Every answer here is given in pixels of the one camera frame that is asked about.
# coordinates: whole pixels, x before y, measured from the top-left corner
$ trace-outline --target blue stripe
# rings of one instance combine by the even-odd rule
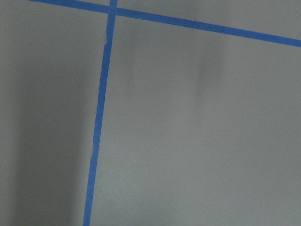
[[[107,43],[105,44],[103,49],[103,64],[102,64],[102,71],[101,71],[100,83],[99,83],[99,94],[98,94],[95,127],[94,127],[94,134],[93,134],[93,152],[90,160],[83,226],[89,226],[90,219],[91,219],[96,167],[97,167],[97,160],[98,160],[99,144],[101,139],[102,122],[103,122],[105,93],[107,89],[107,80],[108,80],[112,41],[113,41],[113,34],[114,34],[116,7],[117,7],[117,0],[110,0],[110,8],[108,12],[109,14],[108,14],[107,31],[106,31]]]
[[[189,28],[203,30],[203,31],[217,32],[217,33],[235,35],[244,38],[269,41],[269,42],[274,42],[274,43],[279,43],[279,44],[284,44],[289,46],[301,47],[301,40],[297,40],[297,39],[291,39],[291,38],[265,34],[260,32],[252,32],[252,31],[220,26],[215,24],[208,24],[208,23],[203,23],[203,22],[198,22],[193,20],[179,19],[170,16],[162,16],[153,13],[144,13],[144,12],[124,9],[124,8],[117,8],[117,15],[135,18],[135,19],[153,21],[153,22],[158,22],[163,24],[189,27]]]
[[[78,8],[78,9],[83,9],[83,10],[88,10],[88,11],[93,11],[98,13],[109,13],[109,6],[94,4],[94,3],[84,2],[84,1],[75,1],[75,0],[29,0],[29,1],[42,2],[51,5],[57,5],[57,6]]]

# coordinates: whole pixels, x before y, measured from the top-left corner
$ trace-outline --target vertical blue line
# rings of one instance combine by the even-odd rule
[[[118,0],[110,0],[110,5],[109,5],[107,30],[106,30],[107,43],[105,44],[103,49],[103,63],[102,63],[102,71],[101,71],[100,83],[99,83],[99,94],[97,100],[95,127],[94,127],[94,134],[93,134],[93,151],[90,160],[83,226],[89,226],[90,219],[91,219],[96,167],[97,167],[99,144],[100,144],[101,131],[102,131],[103,110],[104,110],[104,102],[105,102],[105,93],[107,88],[108,72],[110,66],[117,1]]]

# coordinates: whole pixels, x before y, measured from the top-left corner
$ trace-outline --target horizontal blue line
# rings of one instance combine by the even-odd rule
[[[284,44],[289,46],[301,47],[301,40],[276,36],[272,34],[252,32],[243,29],[231,28],[231,27],[220,26],[215,24],[208,24],[208,23],[203,23],[203,22],[198,22],[193,20],[179,19],[175,17],[162,16],[162,15],[152,14],[152,13],[145,13],[145,12],[124,9],[124,8],[117,8],[116,14],[118,16],[125,16],[125,17],[153,21],[153,22],[158,22],[163,24],[171,24],[171,25],[176,25],[181,27],[194,28],[203,31],[217,32],[217,33],[235,35],[244,38],[257,39],[257,40],[269,41],[269,42],[274,42],[274,43],[279,43],[279,44]]]
[[[29,0],[29,1],[42,2],[51,5],[65,6],[70,8],[78,8],[78,9],[83,9],[83,10],[88,10],[88,11],[93,11],[98,13],[109,13],[109,6],[94,4],[90,2],[84,2],[84,1],[75,1],[75,0]]]

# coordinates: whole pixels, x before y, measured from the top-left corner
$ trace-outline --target gray wall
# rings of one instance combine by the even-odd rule
[[[119,6],[301,38],[297,0]],[[81,225],[107,16],[0,12],[0,225]],[[117,17],[91,225],[299,226],[300,57]]]

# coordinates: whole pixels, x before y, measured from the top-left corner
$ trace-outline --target blue tape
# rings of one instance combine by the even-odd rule
[[[76,1],[76,0],[30,0],[30,1],[44,2],[53,5],[79,8],[83,10],[100,12],[100,13],[109,12],[108,6]],[[153,21],[153,22],[158,22],[163,24],[171,24],[171,25],[176,25],[181,27],[189,27],[189,28],[203,30],[203,31],[234,35],[234,36],[256,39],[261,41],[268,41],[268,42],[284,44],[289,46],[301,47],[301,40],[298,39],[291,39],[291,38],[286,38],[286,37],[272,35],[272,34],[265,34],[260,32],[252,32],[248,30],[220,26],[215,24],[208,24],[208,23],[203,23],[203,22],[198,22],[193,20],[185,20],[185,19],[163,16],[163,15],[158,15],[153,13],[145,13],[145,12],[125,9],[125,8],[117,8],[116,15],[141,19],[141,20],[147,20],[147,21]]]
[[[99,94],[97,100],[95,127],[94,127],[94,134],[93,134],[93,152],[90,160],[83,226],[89,226],[90,219],[91,219],[96,167],[97,167],[97,160],[98,160],[99,144],[101,139],[105,93],[107,89],[108,73],[109,73],[109,66],[110,66],[116,8],[117,8],[117,0],[110,0],[107,30],[106,30],[107,43],[105,44],[103,49],[103,63],[102,63],[102,71],[101,71],[100,82],[99,82]]]
[[[217,32],[217,33],[235,35],[244,38],[269,41],[269,42],[274,42],[274,43],[279,43],[279,44],[284,44],[289,46],[301,47],[301,40],[297,40],[297,39],[291,39],[291,38],[265,34],[260,32],[252,32],[252,31],[220,26],[215,24],[208,24],[208,23],[203,23],[203,22],[198,22],[193,20],[179,19],[170,16],[162,16],[153,13],[144,13],[144,12],[130,10],[130,9],[117,8],[117,15],[135,18],[135,19],[153,21],[153,22],[158,22],[163,24],[189,27],[189,28],[194,28],[203,31]]]

